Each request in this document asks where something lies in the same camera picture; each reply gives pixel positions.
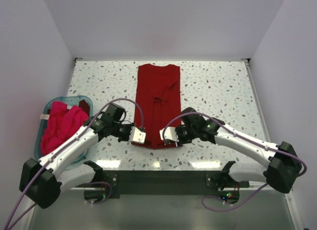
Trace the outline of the dark red t-shirt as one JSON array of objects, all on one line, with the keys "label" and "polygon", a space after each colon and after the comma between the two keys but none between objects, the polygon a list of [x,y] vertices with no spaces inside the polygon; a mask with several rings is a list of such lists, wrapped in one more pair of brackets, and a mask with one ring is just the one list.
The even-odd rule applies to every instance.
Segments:
[{"label": "dark red t-shirt", "polygon": [[176,65],[138,67],[136,103],[144,115],[146,139],[139,146],[149,149],[173,148],[160,139],[162,130],[181,113],[180,67]]}]

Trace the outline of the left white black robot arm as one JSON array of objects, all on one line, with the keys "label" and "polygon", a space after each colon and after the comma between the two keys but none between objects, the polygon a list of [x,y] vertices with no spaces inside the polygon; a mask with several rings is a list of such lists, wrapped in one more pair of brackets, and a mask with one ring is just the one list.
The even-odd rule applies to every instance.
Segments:
[{"label": "left white black robot arm", "polygon": [[144,143],[144,118],[141,118],[141,125],[137,127],[135,123],[123,123],[120,118],[124,113],[123,107],[109,102],[50,154],[39,160],[28,159],[22,168],[19,184],[21,195],[45,209],[62,192],[84,184],[101,187],[102,195],[94,203],[108,200],[112,196],[114,184],[106,182],[101,166],[86,161],[75,170],[67,171],[66,168],[84,151],[109,136],[118,141]]}]

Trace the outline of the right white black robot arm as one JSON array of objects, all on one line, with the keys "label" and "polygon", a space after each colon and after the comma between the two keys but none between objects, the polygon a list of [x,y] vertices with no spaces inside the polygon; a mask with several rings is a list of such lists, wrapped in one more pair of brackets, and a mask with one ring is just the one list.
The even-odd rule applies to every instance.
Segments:
[{"label": "right white black robot arm", "polygon": [[265,183],[281,193],[289,193],[295,180],[306,173],[307,166],[297,156],[293,146],[285,141],[276,144],[244,134],[224,121],[210,117],[188,107],[179,118],[184,123],[175,130],[181,144],[200,139],[237,151],[253,163],[234,161],[220,176],[224,186],[237,182]]}]

